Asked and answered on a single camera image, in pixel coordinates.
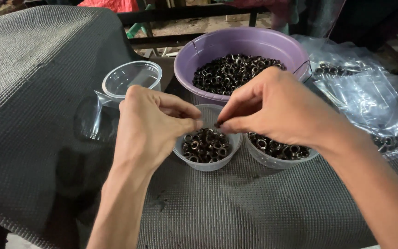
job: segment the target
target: purple plastic basin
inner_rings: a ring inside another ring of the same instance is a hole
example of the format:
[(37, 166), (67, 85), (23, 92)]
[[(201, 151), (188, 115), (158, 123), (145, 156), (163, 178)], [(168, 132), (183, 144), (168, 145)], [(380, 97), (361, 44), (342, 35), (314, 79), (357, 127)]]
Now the purple plastic basin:
[[(192, 84), (194, 72), (213, 59), (227, 54), (246, 54), (279, 59), (291, 72), (309, 60), (299, 42), (278, 31), (256, 27), (227, 28), (204, 34), (187, 43), (176, 56), (174, 73), (178, 81), (203, 103), (225, 105), (229, 96), (208, 93)], [(307, 76), (309, 63), (295, 72), (299, 80)]]

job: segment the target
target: empty plastic cup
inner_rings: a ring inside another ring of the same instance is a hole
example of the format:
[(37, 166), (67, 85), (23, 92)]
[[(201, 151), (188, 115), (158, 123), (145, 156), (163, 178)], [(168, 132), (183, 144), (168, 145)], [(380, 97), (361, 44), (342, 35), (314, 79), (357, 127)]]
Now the empty plastic cup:
[(102, 81), (102, 89), (105, 94), (120, 102), (125, 99), (127, 89), (133, 85), (161, 91), (161, 77), (162, 69), (154, 62), (129, 62), (109, 72)]

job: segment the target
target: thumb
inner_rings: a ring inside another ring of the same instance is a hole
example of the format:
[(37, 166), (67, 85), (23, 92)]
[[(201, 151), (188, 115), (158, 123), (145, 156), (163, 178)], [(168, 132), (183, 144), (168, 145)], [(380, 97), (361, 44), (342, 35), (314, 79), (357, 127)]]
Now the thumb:
[(171, 118), (174, 121), (173, 131), (176, 136), (181, 136), (184, 133), (190, 133), (192, 131), (199, 130), (203, 125), (201, 120), (195, 120), (192, 118)]
[(249, 116), (230, 118), (221, 125), (223, 133), (248, 133), (256, 130), (257, 113)]

